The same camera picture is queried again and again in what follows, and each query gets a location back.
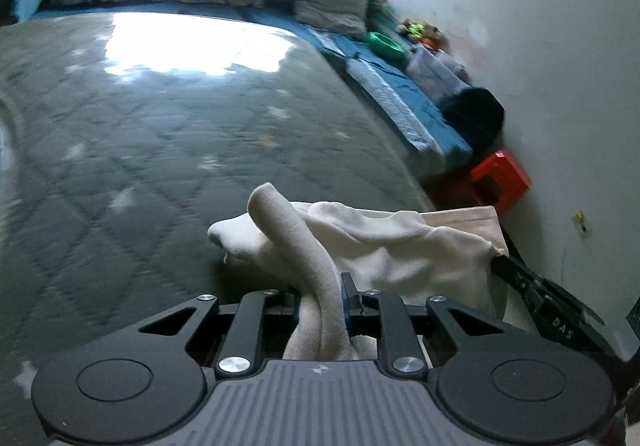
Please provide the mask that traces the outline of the cream white sweater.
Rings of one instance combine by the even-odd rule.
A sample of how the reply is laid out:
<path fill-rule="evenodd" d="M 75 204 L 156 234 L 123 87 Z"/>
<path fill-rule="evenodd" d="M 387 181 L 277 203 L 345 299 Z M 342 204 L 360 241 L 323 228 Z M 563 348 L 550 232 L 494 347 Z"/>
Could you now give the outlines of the cream white sweater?
<path fill-rule="evenodd" d="M 232 262 L 298 290 L 298 324 L 283 356 L 293 360 L 369 358 L 369 341 L 347 332 L 341 276 L 423 305 L 435 294 L 503 318 L 506 284 L 489 263 L 506 240 L 491 206 L 385 212 L 339 202 L 293 202 L 273 184 L 250 194 L 247 211 L 211 224 L 209 240 Z"/>

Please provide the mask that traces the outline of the red plastic stool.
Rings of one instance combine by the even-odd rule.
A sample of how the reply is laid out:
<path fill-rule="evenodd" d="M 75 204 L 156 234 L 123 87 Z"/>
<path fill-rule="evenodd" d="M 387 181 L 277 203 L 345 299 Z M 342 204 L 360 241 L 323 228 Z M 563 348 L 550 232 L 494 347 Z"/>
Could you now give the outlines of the red plastic stool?
<path fill-rule="evenodd" d="M 460 206 L 493 206 L 498 215 L 506 214 L 529 191 L 532 180 L 514 155 L 500 149 L 458 180 L 450 190 Z"/>

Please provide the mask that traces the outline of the black bag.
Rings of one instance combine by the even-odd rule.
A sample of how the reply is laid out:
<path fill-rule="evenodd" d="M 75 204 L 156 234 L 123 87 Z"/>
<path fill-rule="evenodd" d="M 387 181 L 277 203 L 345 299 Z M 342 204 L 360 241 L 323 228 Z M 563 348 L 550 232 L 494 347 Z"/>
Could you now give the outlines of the black bag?
<path fill-rule="evenodd" d="M 446 98 L 439 110 L 474 154 L 484 154 L 495 143 L 506 116 L 503 106 L 486 88 L 465 88 Z"/>

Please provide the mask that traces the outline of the clear plastic storage box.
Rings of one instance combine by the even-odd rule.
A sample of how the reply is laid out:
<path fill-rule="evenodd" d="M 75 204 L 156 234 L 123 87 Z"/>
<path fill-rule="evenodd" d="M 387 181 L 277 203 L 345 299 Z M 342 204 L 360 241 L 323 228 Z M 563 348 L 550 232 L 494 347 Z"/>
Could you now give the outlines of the clear plastic storage box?
<path fill-rule="evenodd" d="M 417 47 L 406 73 L 435 105 L 469 87 L 462 79 L 462 65 L 443 50 L 433 52 L 424 46 Z"/>

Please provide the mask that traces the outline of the green orange plush toys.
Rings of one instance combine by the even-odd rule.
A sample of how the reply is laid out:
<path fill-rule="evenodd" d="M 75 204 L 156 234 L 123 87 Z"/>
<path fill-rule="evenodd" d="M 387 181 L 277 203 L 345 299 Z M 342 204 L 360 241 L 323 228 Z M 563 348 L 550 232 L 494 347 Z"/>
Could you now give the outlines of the green orange plush toys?
<path fill-rule="evenodd" d="M 446 36 L 439 28 L 426 21 L 404 19 L 396 26 L 396 32 L 411 43 L 423 45 L 430 50 L 440 50 L 446 42 Z"/>

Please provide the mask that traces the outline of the green bowl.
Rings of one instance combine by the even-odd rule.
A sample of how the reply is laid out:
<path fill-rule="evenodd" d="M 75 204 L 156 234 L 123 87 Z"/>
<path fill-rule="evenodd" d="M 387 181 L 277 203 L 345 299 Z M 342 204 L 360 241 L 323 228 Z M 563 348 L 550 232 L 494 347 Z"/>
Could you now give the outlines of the green bowl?
<path fill-rule="evenodd" d="M 382 58 L 399 60 L 405 57 L 405 51 L 402 46 L 385 34 L 370 31 L 367 41 L 370 50 Z"/>

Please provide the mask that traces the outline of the grey quilted star table cover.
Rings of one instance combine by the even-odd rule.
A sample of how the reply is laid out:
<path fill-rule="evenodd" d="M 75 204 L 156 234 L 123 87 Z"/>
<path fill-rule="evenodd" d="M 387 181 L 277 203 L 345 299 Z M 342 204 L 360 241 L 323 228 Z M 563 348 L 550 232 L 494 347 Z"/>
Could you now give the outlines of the grey quilted star table cover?
<path fill-rule="evenodd" d="M 239 299 L 207 240 L 265 182 L 300 201 L 430 204 L 401 143 L 281 29 L 85 14 L 1 31 L 1 440 L 42 445 L 40 367 L 201 293 Z"/>

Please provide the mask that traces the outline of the grey plain cushion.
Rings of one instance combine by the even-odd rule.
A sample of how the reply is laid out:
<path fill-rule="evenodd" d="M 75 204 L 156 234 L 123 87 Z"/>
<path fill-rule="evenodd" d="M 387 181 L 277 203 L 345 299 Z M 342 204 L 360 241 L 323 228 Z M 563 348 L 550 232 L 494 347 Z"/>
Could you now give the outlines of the grey plain cushion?
<path fill-rule="evenodd" d="M 369 0 L 295 0 L 294 17 L 302 24 L 362 40 L 368 33 L 368 6 Z"/>

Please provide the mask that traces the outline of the white wall socket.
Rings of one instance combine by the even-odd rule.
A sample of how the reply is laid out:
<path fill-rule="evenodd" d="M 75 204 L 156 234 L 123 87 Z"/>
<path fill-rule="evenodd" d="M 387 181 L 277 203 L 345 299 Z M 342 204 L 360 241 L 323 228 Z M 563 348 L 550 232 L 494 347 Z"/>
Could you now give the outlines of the white wall socket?
<path fill-rule="evenodd" d="M 572 222 L 578 232 L 578 235 L 582 238 L 587 238 L 591 234 L 591 229 L 584 212 L 578 211 L 575 213 L 572 216 Z"/>

